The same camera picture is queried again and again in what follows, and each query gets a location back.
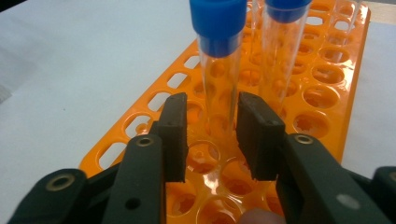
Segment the test tube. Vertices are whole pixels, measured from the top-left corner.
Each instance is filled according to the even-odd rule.
[[[264,0],[252,0],[251,9],[251,41],[249,60],[257,65],[262,63],[262,9]]]
[[[247,0],[190,0],[205,89],[206,129],[232,133]]]
[[[266,0],[260,97],[281,115],[311,0]]]
[[[349,35],[355,24],[359,10],[361,9],[361,2],[362,0],[336,0],[334,4],[332,24],[336,26],[337,29],[344,31],[346,35]],[[347,25],[337,27],[336,23],[343,20],[348,21]]]

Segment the white table surface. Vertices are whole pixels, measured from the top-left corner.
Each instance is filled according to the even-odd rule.
[[[396,165],[396,26],[370,25],[343,165]],[[188,1],[31,0],[0,13],[0,223],[81,159],[195,38]]]

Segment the orange test tube rack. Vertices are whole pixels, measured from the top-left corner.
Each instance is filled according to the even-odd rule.
[[[341,161],[370,10],[361,5],[354,28],[345,35],[338,24],[348,20],[334,20],[333,5],[333,1],[327,0],[314,0],[311,5],[281,116],[287,133],[315,136]],[[351,9],[346,7],[344,13],[351,14]],[[260,65],[249,57],[250,20],[248,13],[238,91],[257,94]],[[339,55],[337,61],[333,60],[335,54]],[[147,133],[152,121],[158,120],[165,97],[186,92],[190,148],[186,183],[166,184],[167,222],[235,223],[241,214],[254,207],[282,214],[275,184],[251,179],[234,135],[225,141],[205,130],[205,93],[198,62],[194,41],[98,141],[82,160],[80,169],[87,176],[103,171],[100,159],[112,146],[126,145],[136,134]],[[122,155],[113,163],[120,162]]]

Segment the blue screw cap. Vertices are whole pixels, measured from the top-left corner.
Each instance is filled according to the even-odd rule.
[[[311,2],[312,0],[266,0],[265,4],[272,19],[290,23],[299,20]]]
[[[192,27],[201,50],[212,57],[232,54],[246,22],[247,0],[190,0]]]

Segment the metal screw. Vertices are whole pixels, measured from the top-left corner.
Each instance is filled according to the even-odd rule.
[[[53,177],[46,185],[48,191],[59,191],[68,188],[76,178],[71,174],[60,174]]]
[[[295,139],[298,143],[305,144],[305,145],[311,145],[311,144],[314,143],[314,139],[311,138],[311,137],[309,137],[309,136],[307,136],[307,135],[302,135],[302,134],[295,135],[295,136],[294,136],[294,139]]]
[[[349,194],[338,194],[335,198],[340,204],[347,208],[353,210],[359,210],[361,208],[361,204],[359,203],[359,201],[350,196]]]
[[[154,143],[154,141],[149,138],[149,137],[144,137],[139,139],[136,144],[140,147],[148,147],[149,145],[151,145],[152,143]]]

